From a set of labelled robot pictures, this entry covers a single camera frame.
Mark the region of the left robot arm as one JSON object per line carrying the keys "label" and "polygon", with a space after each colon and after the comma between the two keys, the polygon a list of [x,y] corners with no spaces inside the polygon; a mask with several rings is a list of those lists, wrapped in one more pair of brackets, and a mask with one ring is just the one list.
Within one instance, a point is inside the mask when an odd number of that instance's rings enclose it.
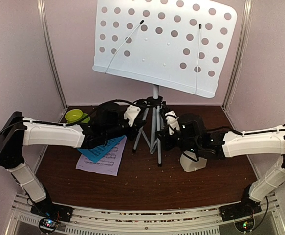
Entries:
{"label": "left robot arm", "polygon": [[112,100],[100,104],[88,114],[90,121],[72,124],[47,122],[24,117],[14,112],[0,131],[0,166],[10,172],[36,207],[45,217],[56,213],[56,206],[48,201],[47,192],[23,157],[28,146],[64,146],[76,149],[94,149],[109,140],[126,136],[135,139],[145,125],[143,101]]}

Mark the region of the blue sheet music page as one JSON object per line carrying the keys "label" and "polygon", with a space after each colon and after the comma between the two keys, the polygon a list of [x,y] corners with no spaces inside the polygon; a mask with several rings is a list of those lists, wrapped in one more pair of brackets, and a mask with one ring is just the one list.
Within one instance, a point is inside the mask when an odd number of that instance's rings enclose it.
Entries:
{"label": "blue sheet music page", "polygon": [[77,150],[86,158],[96,163],[100,159],[102,159],[108,152],[110,152],[123,139],[127,139],[127,137],[123,135],[121,137],[108,140],[106,145],[100,145],[93,149],[78,148]]}

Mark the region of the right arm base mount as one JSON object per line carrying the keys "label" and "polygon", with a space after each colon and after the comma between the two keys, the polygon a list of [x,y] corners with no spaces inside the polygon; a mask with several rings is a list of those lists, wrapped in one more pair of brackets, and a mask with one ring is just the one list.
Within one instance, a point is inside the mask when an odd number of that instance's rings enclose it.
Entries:
{"label": "right arm base mount", "polygon": [[262,211],[261,206],[252,207],[235,203],[219,208],[223,222],[233,221],[239,232],[251,232],[255,228],[254,215]]}

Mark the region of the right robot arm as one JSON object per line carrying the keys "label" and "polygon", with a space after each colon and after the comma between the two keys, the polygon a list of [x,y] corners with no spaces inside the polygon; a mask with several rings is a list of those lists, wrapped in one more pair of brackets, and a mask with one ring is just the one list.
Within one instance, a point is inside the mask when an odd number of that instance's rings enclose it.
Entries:
{"label": "right robot arm", "polygon": [[256,131],[239,132],[227,127],[206,129],[203,119],[192,113],[176,116],[173,111],[162,116],[164,127],[156,136],[169,151],[178,147],[186,159],[184,169],[192,169],[191,162],[204,159],[226,159],[241,155],[279,154],[276,163],[257,181],[245,188],[236,211],[247,216],[270,192],[285,181],[285,122],[282,125]]}

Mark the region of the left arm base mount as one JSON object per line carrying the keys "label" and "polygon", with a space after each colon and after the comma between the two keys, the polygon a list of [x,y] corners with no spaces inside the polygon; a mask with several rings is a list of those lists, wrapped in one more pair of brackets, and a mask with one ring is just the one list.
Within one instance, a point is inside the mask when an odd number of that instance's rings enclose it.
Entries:
{"label": "left arm base mount", "polygon": [[54,204],[51,207],[50,212],[45,212],[36,205],[33,205],[31,206],[30,212],[41,217],[38,222],[40,231],[43,234],[50,234],[64,225],[64,222],[70,222],[73,214],[73,207]]}

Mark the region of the white perforated music stand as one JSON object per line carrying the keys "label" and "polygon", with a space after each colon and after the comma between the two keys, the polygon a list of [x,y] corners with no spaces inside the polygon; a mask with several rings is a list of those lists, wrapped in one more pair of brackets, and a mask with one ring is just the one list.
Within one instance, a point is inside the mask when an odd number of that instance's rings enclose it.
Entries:
{"label": "white perforated music stand", "polygon": [[213,98],[237,22],[212,0],[100,0],[93,70]]}

